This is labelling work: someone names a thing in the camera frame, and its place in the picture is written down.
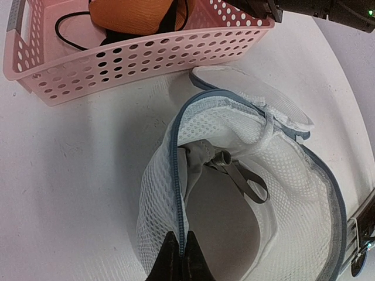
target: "basket handle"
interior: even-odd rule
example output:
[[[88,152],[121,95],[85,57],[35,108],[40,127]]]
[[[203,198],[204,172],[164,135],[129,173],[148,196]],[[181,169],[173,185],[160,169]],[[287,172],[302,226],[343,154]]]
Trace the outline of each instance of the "basket handle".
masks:
[[[19,34],[22,28],[23,12],[25,11],[26,0],[13,0],[9,14],[8,27],[6,31],[15,29]]]

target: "plastic basket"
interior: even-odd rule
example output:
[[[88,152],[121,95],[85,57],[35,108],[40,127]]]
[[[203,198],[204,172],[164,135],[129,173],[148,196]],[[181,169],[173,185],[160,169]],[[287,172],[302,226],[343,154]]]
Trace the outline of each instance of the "plastic basket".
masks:
[[[54,24],[67,13],[87,11],[87,0],[27,0],[28,42],[20,35],[25,1],[12,4],[4,74],[50,106],[143,78],[237,60],[274,27],[272,20],[254,19],[222,0],[197,0],[183,31],[101,47],[104,32],[90,16],[67,19],[60,31],[90,48],[81,52],[56,36]]]

